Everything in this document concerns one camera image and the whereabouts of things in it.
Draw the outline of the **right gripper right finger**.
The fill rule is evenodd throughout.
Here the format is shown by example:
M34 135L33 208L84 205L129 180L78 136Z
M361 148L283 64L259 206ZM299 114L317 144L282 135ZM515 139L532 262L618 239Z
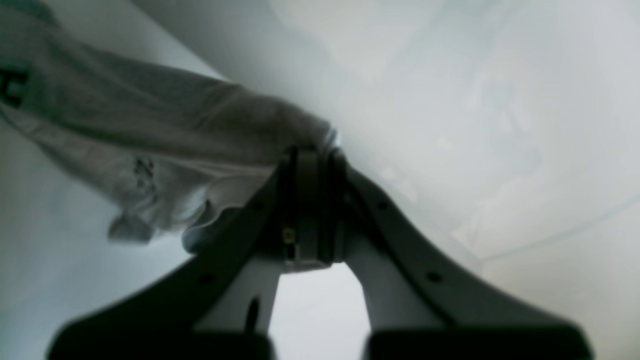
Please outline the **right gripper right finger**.
M365 297L364 360L592 360L574 322L519 300L439 250L391 198L334 150L327 189L333 260Z

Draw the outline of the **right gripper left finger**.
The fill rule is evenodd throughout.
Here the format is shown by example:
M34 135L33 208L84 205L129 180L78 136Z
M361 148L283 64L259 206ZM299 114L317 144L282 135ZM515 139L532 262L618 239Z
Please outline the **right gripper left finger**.
M217 239L153 285L64 326L50 360L276 360L268 328L295 256L291 149Z

